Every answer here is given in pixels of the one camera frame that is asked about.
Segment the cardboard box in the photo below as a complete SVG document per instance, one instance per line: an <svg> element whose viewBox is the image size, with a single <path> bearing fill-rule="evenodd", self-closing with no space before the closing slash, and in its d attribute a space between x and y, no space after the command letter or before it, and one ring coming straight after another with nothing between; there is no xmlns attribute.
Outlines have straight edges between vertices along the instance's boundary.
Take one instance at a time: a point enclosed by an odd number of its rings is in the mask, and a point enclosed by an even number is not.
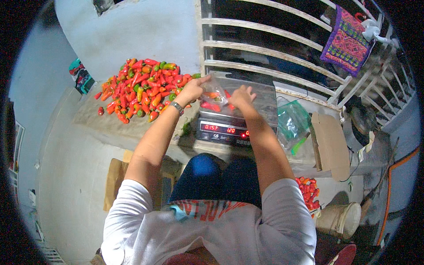
<svg viewBox="0 0 424 265"><path fill-rule="evenodd" d="M331 170L336 181L349 178L349 151L342 127L333 117L325 114L312 114L311 136L315 152L317 171Z"/></svg>

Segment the white bucket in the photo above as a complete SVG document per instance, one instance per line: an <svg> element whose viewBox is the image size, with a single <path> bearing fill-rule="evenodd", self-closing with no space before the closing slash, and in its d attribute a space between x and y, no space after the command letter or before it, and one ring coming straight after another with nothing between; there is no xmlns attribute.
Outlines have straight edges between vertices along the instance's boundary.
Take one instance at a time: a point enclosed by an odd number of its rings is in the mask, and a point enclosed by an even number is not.
<svg viewBox="0 0 424 265"><path fill-rule="evenodd" d="M361 205L351 202L348 205L331 205L321 210L316 228L326 234L349 239L359 226Z"/></svg>

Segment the metal watch strap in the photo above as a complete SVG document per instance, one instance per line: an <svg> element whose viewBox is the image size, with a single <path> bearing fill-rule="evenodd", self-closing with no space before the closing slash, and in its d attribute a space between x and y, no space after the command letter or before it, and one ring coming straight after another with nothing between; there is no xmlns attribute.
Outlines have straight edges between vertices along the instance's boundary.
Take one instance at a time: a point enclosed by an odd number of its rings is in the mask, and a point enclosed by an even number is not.
<svg viewBox="0 0 424 265"><path fill-rule="evenodd" d="M169 103L169 105L174 106L178 110L178 112L180 113L180 116L184 113L183 107L181 107L181 105L176 103L175 101L172 101L171 103Z"/></svg>

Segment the scale display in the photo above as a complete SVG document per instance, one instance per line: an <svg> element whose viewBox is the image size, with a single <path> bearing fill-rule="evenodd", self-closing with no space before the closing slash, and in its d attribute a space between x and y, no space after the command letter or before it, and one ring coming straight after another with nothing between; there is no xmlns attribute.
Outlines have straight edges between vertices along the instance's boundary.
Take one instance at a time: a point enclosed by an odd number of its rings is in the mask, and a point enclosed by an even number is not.
<svg viewBox="0 0 424 265"><path fill-rule="evenodd" d="M215 131L223 134L232 134L232 135L239 135L241 137L249 137L249 131L244 129L238 129L238 128L230 128L225 126L218 126L218 125L210 125L202 123L201 130L203 131Z"/></svg>

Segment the plastic bag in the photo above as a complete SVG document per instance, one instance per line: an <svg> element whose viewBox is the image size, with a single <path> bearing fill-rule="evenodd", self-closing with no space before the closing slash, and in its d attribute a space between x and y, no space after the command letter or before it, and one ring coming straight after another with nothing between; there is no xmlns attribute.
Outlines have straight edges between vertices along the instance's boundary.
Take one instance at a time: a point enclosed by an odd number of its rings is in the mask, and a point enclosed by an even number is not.
<svg viewBox="0 0 424 265"><path fill-rule="evenodd" d="M311 117L297 100L288 102L279 97L277 106L278 140L284 149L290 150L308 134Z"/></svg>
<svg viewBox="0 0 424 265"><path fill-rule="evenodd" d="M224 89L217 81L215 74L211 73L211 79L202 84L205 92L200 96L200 106L206 109L211 109L215 112L220 112L222 107L228 103Z"/></svg>

